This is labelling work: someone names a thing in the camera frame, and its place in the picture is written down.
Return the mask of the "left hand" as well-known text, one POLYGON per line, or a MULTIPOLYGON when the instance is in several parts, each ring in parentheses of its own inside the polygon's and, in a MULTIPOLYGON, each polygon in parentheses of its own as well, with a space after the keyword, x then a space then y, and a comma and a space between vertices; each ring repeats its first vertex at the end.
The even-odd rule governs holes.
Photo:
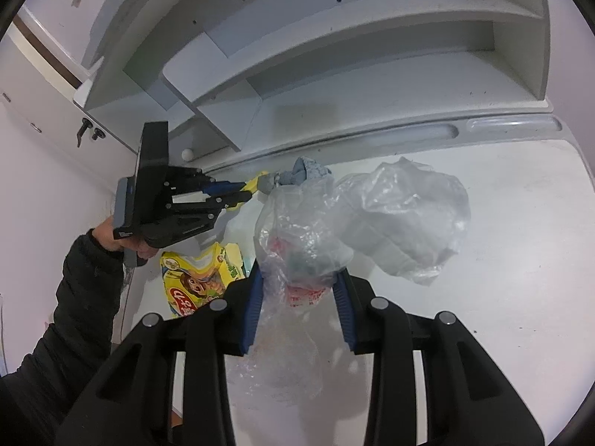
POLYGON ((92 235, 99 245, 108 252, 134 252, 141 260, 150 260, 158 249, 150 247, 141 237, 130 236, 125 239, 114 238, 113 217, 109 216, 92 230, 92 235))

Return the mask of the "black sleeved left forearm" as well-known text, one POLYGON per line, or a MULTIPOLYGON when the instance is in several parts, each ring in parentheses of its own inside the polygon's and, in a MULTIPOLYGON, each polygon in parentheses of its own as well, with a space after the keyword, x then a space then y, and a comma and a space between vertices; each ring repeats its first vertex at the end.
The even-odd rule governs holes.
POLYGON ((123 288, 123 252, 92 230, 65 256, 54 321, 19 368, 1 379, 1 443, 51 445, 61 422, 110 355, 123 288))

